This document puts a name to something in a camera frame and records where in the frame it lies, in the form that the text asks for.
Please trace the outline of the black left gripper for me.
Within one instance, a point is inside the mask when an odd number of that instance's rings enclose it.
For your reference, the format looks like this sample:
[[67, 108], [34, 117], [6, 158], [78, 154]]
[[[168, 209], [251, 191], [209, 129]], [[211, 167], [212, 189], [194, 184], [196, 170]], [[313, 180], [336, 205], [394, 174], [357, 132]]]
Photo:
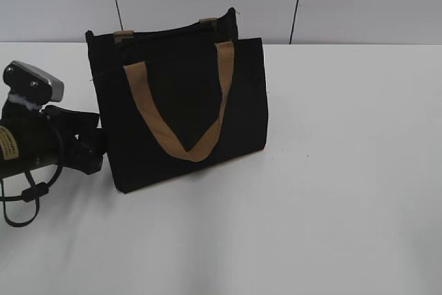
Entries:
[[20, 169], [30, 171], [51, 164], [97, 173], [103, 164], [103, 133], [97, 129], [99, 114], [49, 105], [38, 111], [20, 112], [23, 128]]

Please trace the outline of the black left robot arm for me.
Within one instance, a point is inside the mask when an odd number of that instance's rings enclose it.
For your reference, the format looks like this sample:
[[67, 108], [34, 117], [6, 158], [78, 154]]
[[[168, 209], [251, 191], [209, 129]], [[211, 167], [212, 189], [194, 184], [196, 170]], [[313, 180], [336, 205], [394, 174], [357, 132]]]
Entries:
[[1, 177], [58, 165], [87, 175], [106, 152], [97, 113], [49, 105], [40, 111], [7, 101], [1, 112]]

